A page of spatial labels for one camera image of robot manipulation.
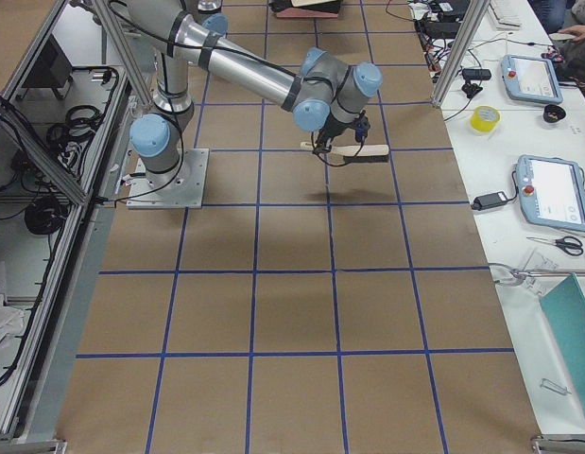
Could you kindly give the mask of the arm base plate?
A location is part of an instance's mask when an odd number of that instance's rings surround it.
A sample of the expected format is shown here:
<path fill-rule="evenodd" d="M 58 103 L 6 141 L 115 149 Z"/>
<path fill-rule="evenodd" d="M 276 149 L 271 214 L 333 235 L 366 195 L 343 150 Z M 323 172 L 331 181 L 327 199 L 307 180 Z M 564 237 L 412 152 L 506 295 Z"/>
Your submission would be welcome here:
<path fill-rule="evenodd" d="M 144 176 L 131 180 L 129 198 L 125 203 L 130 209 L 179 209 L 200 208 L 203 200 L 210 151 L 207 148 L 187 148 L 183 153 L 182 168 L 162 176 L 147 173 L 141 158 L 137 159 L 135 172 Z"/>

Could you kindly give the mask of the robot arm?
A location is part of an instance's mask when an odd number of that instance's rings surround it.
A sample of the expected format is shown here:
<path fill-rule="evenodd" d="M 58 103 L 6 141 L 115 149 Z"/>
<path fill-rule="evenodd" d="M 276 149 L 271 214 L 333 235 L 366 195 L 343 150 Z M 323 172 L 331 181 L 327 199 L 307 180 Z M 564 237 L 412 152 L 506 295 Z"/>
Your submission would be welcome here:
<path fill-rule="evenodd" d="M 365 107 L 383 82 L 374 64 L 351 65 L 312 47 L 293 73 L 229 41 L 226 18 L 219 12 L 202 18 L 201 9 L 186 1 L 109 1 L 106 6 L 149 41 L 158 60 L 154 110 L 134 120 L 129 130 L 145 167 L 147 190 L 131 193 L 127 202 L 175 208 L 202 201 L 208 154 L 185 150 L 182 139 L 182 119 L 193 113 L 189 65 L 291 113 L 296 126 L 311 133 L 308 149 L 319 159 L 338 155 L 344 166 L 388 160 L 387 147 L 366 143 L 370 122 Z"/>

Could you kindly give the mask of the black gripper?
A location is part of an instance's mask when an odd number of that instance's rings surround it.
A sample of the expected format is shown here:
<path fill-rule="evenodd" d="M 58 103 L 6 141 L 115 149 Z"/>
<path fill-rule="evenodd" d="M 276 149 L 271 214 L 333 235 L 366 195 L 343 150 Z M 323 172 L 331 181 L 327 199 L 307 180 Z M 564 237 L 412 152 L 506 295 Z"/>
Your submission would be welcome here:
<path fill-rule="evenodd" d="M 330 113 L 324 126 L 318 130 L 317 138 L 313 139 L 312 153 L 315 155 L 330 153 L 334 139 L 346 130 L 353 130 L 355 142 L 363 147 L 370 130 L 366 111 L 361 111 L 350 123 L 343 123 Z"/>

